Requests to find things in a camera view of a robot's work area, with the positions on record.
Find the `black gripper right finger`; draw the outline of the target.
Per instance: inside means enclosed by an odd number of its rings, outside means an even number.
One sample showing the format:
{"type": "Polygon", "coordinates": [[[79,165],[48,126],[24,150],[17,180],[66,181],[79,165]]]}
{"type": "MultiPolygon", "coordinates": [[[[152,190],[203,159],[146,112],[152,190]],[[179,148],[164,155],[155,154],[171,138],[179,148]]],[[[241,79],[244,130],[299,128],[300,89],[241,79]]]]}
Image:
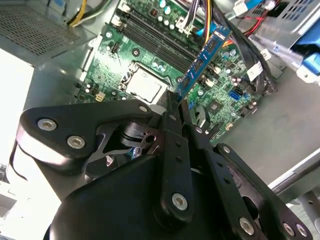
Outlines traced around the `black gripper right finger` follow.
{"type": "Polygon", "coordinates": [[[192,123],[188,104],[179,106],[188,139],[198,199],[217,240],[311,240],[306,225],[227,144],[212,146],[192,123]]]}

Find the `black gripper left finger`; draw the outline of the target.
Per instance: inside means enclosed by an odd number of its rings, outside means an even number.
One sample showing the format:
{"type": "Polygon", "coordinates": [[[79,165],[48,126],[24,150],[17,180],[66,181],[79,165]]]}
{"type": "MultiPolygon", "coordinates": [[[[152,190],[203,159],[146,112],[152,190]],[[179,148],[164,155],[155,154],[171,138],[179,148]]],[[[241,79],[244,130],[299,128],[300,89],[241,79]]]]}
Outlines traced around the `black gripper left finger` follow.
{"type": "Polygon", "coordinates": [[[88,173],[94,163],[134,148],[135,163],[156,164],[154,209],[163,221],[190,222],[194,193],[185,100],[167,92],[159,112],[137,99],[35,107],[19,119],[16,140],[31,157],[64,174],[88,173]]]}

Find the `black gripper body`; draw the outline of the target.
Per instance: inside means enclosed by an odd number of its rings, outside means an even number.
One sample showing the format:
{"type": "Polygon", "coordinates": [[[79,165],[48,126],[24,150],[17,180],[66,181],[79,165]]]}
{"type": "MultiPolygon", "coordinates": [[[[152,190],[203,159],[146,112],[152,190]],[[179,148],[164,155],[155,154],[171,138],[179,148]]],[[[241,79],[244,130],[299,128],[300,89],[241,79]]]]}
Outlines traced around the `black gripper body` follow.
{"type": "Polygon", "coordinates": [[[47,240],[222,240],[217,202],[204,175],[192,172],[195,214],[173,231],[156,220],[155,157],[140,157],[78,188],[58,208],[47,240]]]}

